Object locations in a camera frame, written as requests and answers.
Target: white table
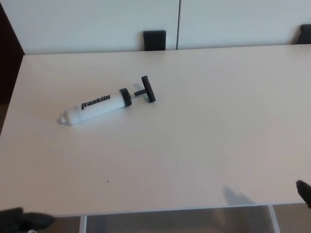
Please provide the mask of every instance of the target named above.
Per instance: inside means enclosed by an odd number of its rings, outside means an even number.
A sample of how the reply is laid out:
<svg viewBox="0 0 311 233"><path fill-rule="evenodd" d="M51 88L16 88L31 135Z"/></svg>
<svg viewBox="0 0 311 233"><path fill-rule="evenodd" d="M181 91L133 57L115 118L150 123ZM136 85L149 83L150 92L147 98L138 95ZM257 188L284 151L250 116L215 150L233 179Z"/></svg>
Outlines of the white table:
<svg viewBox="0 0 311 233"><path fill-rule="evenodd" d="M25 56L0 136L0 209L58 216L301 202L311 46ZM148 75L74 126L68 107Z"/></svg>

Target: gray floor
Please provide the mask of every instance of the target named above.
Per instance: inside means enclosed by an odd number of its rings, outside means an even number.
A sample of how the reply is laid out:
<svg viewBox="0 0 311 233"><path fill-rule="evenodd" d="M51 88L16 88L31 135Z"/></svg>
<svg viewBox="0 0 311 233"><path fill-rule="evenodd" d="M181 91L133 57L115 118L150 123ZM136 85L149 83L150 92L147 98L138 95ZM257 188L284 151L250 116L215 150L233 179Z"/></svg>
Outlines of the gray floor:
<svg viewBox="0 0 311 233"><path fill-rule="evenodd" d="M0 133L8 105L0 104ZM274 206L281 233L311 232L305 204ZM79 233L80 218L58 218L40 233ZM267 206L89 216L86 233L274 233Z"/></svg>

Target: franklin logo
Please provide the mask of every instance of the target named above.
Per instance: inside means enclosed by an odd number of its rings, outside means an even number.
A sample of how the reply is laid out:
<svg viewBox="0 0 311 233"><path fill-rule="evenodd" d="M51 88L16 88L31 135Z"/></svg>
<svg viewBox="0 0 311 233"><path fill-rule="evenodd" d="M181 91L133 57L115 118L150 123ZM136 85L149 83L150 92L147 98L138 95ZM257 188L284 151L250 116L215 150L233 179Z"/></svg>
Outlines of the franklin logo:
<svg viewBox="0 0 311 233"><path fill-rule="evenodd" d="M81 110L84 110L87 106L91 106L93 104L105 101L105 100L109 100L110 99L110 95L109 96L102 96L100 98L97 98L96 100L92 100L90 102L85 102L81 104Z"/></svg>

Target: black t-handle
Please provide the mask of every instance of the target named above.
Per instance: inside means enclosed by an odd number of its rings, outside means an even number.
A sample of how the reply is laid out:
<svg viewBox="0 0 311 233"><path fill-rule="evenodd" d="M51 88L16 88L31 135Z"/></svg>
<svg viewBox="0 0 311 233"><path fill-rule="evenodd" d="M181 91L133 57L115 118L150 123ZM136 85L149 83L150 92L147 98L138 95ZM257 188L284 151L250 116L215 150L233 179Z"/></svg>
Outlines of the black t-handle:
<svg viewBox="0 0 311 233"><path fill-rule="evenodd" d="M135 92L134 95L140 96L140 95L146 93L148 96L149 102L150 103L155 102L156 97L155 97L154 92L151 88L150 82L148 80L148 76L141 77L141 80L142 80L142 83L144 84L145 89Z"/></svg>

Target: white cabinet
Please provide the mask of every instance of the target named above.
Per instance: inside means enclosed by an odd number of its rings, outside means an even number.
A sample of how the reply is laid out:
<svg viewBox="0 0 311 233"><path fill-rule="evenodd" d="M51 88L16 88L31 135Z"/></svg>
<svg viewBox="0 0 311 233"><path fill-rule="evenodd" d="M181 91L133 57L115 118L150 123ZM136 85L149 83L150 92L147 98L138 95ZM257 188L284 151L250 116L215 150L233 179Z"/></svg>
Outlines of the white cabinet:
<svg viewBox="0 0 311 233"><path fill-rule="evenodd" d="M166 30L176 49L179 0L1 0L26 54L143 50Z"/></svg>
<svg viewBox="0 0 311 233"><path fill-rule="evenodd" d="M309 0L182 0L178 48L290 44Z"/></svg>

